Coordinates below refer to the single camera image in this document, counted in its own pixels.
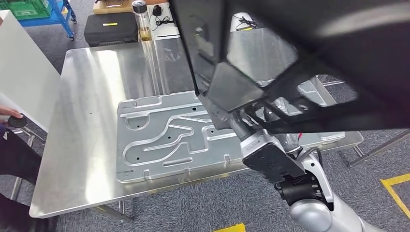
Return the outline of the person's hand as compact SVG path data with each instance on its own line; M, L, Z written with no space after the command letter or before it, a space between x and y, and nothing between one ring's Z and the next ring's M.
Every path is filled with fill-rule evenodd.
M21 113L19 113L15 109L6 108L3 106L0 107L0 119L1 120L5 120L6 118L9 118L11 116L16 117L16 118L24 117Z

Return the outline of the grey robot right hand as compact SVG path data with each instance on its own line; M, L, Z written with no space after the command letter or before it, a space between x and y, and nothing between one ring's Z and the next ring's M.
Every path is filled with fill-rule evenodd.
M285 115L289 116L288 105L289 102L280 97L274 101L275 106L283 112ZM283 150L285 153L293 153L299 149L301 149L301 145L299 144L298 134L274 134L274 136L279 140L281 143Z

